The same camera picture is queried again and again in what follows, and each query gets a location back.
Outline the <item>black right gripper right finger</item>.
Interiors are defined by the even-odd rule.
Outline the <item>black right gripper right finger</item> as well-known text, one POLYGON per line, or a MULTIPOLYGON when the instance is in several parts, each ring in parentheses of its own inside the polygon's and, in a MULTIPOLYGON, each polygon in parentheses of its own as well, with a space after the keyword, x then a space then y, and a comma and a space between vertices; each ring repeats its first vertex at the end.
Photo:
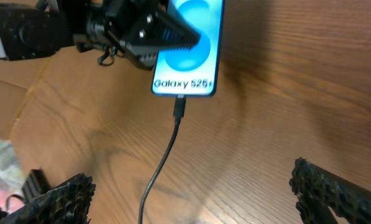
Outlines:
POLYGON ((298 201, 303 223, 371 223, 371 191, 343 179, 309 161, 294 162, 289 185, 298 201))

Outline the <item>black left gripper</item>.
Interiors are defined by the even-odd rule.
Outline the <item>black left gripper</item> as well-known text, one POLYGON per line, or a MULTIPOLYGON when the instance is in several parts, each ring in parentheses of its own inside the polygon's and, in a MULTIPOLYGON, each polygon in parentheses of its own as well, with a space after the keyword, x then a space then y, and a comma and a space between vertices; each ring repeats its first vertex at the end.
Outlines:
POLYGON ((99 50, 101 66, 115 57, 152 70, 162 50, 189 50, 200 34, 185 20, 166 14, 167 1, 74 1, 73 41, 83 53, 99 50))

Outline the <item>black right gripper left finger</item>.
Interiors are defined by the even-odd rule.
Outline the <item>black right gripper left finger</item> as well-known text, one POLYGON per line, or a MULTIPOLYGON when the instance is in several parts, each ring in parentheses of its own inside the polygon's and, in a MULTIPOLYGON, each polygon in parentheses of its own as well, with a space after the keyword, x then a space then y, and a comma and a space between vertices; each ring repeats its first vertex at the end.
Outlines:
POLYGON ((0 224, 87 224, 95 194, 93 179, 77 174, 0 219, 0 224))

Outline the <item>blue Galaxy S25+ smartphone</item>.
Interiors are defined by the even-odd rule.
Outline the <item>blue Galaxy S25+ smartphone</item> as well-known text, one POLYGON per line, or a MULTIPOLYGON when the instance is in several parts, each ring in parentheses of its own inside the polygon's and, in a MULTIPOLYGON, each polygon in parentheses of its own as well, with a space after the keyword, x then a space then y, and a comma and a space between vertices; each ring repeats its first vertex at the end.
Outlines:
POLYGON ((199 34, 191 49, 159 52, 151 91, 157 96, 213 96, 217 88, 224 0, 171 0, 167 13, 199 34))

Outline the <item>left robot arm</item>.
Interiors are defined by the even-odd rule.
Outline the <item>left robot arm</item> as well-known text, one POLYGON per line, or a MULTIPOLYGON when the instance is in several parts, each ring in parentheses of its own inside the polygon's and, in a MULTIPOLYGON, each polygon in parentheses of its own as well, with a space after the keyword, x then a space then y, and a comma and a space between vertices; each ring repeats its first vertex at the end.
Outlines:
POLYGON ((65 47, 100 50, 152 70, 162 50, 189 50, 200 34, 166 10, 168 1, 38 1, 35 6, 0 3, 0 60, 51 57, 65 47))

